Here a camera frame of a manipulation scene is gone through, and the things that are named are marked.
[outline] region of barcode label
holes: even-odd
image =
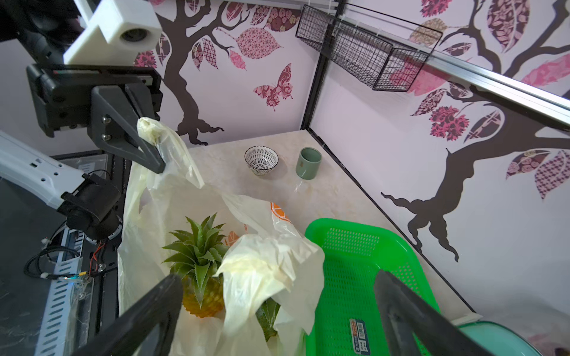
[[[364,324],[361,322],[357,322],[356,326],[358,327],[358,338],[359,339],[366,339],[366,337],[364,336]]]
[[[357,355],[370,355],[370,344],[366,324],[362,320],[350,319],[352,349]]]

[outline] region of white plastic bag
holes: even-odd
[[[303,330],[312,330],[324,285],[322,249],[301,236],[276,204],[205,184],[170,128],[145,117],[137,128],[166,166],[161,174],[137,163],[131,167],[118,250],[121,313],[169,273],[162,261],[170,252],[161,248],[175,240],[169,231],[188,230],[186,216],[201,221],[217,212],[216,224],[225,223],[223,233],[241,236],[218,270],[224,277],[225,318],[199,318],[181,308],[170,354],[297,354]],[[266,343],[255,312],[269,297],[281,304],[274,324],[279,339]]]

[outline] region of marble countertop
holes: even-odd
[[[249,170],[243,156],[249,147],[257,145],[270,147],[279,156],[277,167],[262,177]],[[295,173],[299,152],[304,147],[313,147],[323,155],[319,172],[310,181]],[[306,130],[193,147],[190,154],[205,182],[228,193],[278,204],[301,233],[316,219],[333,218],[382,227],[401,236]],[[471,310],[457,294],[423,257],[417,256],[442,315],[454,320],[469,314]]]

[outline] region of butterfly decal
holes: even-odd
[[[291,80],[291,63],[285,66],[283,72],[279,76],[279,80],[277,81],[277,86],[273,87],[272,85],[261,85],[253,89],[253,92],[259,95],[262,99],[267,98],[267,106],[273,108],[275,111],[275,107],[279,104],[279,96],[283,99],[287,99],[291,96],[291,92],[293,91],[293,85],[289,83]]]

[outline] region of tree trunk decal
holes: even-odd
[[[515,57],[510,67],[503,72],[499,55],[486,48],[481,30],[474,24],[475,15],[481,11],[484,2],[485,0],[474,0],[468,25],[447,34],[442,39],[442,43],[455,35],[466,35],[473,38],[477,44],[478,54],[491,63],[492,70],[508,77],[516,75],[526,61],[538,55],[560,55],[570,51],[570,45],[562,47],[543,46],[569,16],[565,8],[566,0],[556,0],[552,5],[555,11],[555,17],[552,22],[529,48]],[[495,2],[497,1],[492,1],[492,8],[496,5]],[[527,22],[526,17],[530,12],[527,1],[510,0],[510,2],[519,6],[515,7],[515,10],[520,8],[519,15],[524,15],[524,17],[519,17],[518,19],[513,19],[512,14],[510,17],[505,17],[506,19],[511,19],[512,22],[518,21],[515,24],[516,26],[510,26],[509,24],[510,27],[513,27],[512,31],[515,32],[507,34],[508,36],[505,38],[501,37],[500,26],[502,24],[497,20],[500,18],[500,14],[494,13],[491,11],[492,9],[490,9],[488,14],[490,20],[486,29],[491,31],[492,35],[501,42],[504,51],[516,46],[518,39],[523,35],[524,25]],[[424,6],[422,13],[424,16],[439,14],[445,10],[448,3],[449,1],[422,0],[422,5]],[[463,46],[464,43],[458,43],[457,46],[460,47],[459,45]],[[551,60],[549,63],[535,69],[530,76],[527,76],[529,78],[528,81],[532,79],[537,84],[536,86],[539,86],[541,83],[552,83],[570,74],[570,69],[566,67],[566,63],[570,67],[570,60],[567,59],[567,56],[559,60]],[[450,82],[449,89],[436,89],[429,93],[417,111],[412,114],[412,116],[420,116],[431,112],[430,120],[434,121],[432,126],[432,135],[434,136],[447,138],[447,140],[456,140],[465,130],[465,127],[458,126],[460,120],[457,119],[461,118],[459,117],[461,112],[457,112],[457,109],[453,107],[436,109],[441,100],[440,95],[442,91],[445,91],[448,96],[455,100],[468,103],[467,105],[490,106],[494,107],[496,112],[492,112],[476,122],[465,139],[466,146],[455,152],[447,151],[445,175],[435,196],[431,199],[408,200],[395,198],[384,193],[382,193],[382,196],[390,199],[396,206],[408,209],[415,215],[408,223],[408,230],[416,241],[415,247],[417,250],[421,251],[422,248],[422,243],[418,238],[418,230],[429,224],[429,231],[438,239],[439,244],[454,254],[455,261],[459,261],[458,252],[449,244],[447,239],[447,221],[444,216],[454,211],[459,205],[463,193],[463,182],[465,179],[473,176],[475,161],[523,152],[523,154],[513,157],[512,167],[509,166],[508,169],[506,167],[507,177],[515,173],[535,171],[536,187],[540,196],[544,199],[547,192],[558,187],[570,176],[570,156],[565,151],[560,150],[570,150],[570,138],[537,137],[536,133],[545,127],[546,122],[540,114],[522,108],[491,93],[479,92],[474,86],[470,87],[471,92],[469,92],[461,84],[453,82]],[[569,93],[570,91],[564,94],[564,97],[568,97]],[[551,124],[551,127],[556,129],[563,128],[562,125],[556,127],[552,125],[554,124]],[[550,161],[546,159],[546,156],[549,154],[549,157],[553,158]]]
[[[198,109],[198,105],[194,98],[192,98],[192,94],[186,90],[187,82],[180,75],[180,70],[184,63],[186,63],[194,44],[205,36],[209,37],[209,41],[211,41],[211,43],[224,50],[229,58],[229,48],[232,47],[222,46],[214,37],[213,31],[216,28],[233,30],[245,22],[247,20],[247,16],[245,16],[245,18],[240,18],[238,23],[233,26],[223,24],[222,16],[224,15],[224,10],[226,9],[227,4],[227,1],[222,2],[219,6],[216,18],[208,25],[201,27],[198,31],[188,37],[186,36],[186,30],[190,27],[196,26],[206,15],[210,14],[210,0],[205,0],[205,4],[199,9],[195,7],[194,9],[198,11],[190,17],[187,16],[185,12],[185,0],[176,0],[176,18],[174,21],[170,21],[157,14],[162,30],[166,33],[172,49],[172,54],[166,64],[163,81],[164,84],[166,84],[166,86],[174,93],[174,96],[178,100],[178,103],[184,112],[182,122],[178,125],[177,133],[181,136],[187,134],[190,139],[190,143],[195,145],[208,144],[207,142],[202,142],[198,139],[198,131],[205,133],[216,132],[219,130],[223,131],[223,129],[220,127],[212,127],[206,121],[200,119],[200,110]]]

